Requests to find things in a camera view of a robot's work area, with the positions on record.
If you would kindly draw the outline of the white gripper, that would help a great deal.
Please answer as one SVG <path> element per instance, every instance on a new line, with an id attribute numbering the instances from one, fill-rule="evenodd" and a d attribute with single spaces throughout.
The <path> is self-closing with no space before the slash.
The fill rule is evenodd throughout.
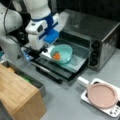
<path id="1" fill-rule="evenodd" d="M 45 44 L 50 45 L 44 41 L 44 38 L 50 29 L 58 31 L 57 27 L 59 20 L 59 14 L 56 13 L 54 15 L 48 15 L 42 19 L 31 20 L 29 22 L 25 30 L 28 33 L 29 44 L 34 50 L 42 49 Z"/>

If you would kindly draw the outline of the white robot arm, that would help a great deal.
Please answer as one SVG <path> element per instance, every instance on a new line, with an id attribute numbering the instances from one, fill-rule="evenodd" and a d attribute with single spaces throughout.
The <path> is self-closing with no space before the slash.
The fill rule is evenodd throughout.
<path id="1" fill-rule="evenodd" d="M 59 37 L 59 14 L 52 14 L 48 0 L 0 0 L 0 47 L 4 58 L 21 67 L 27 62 L 22 48 L 33 56 L 45 51 Z"/>

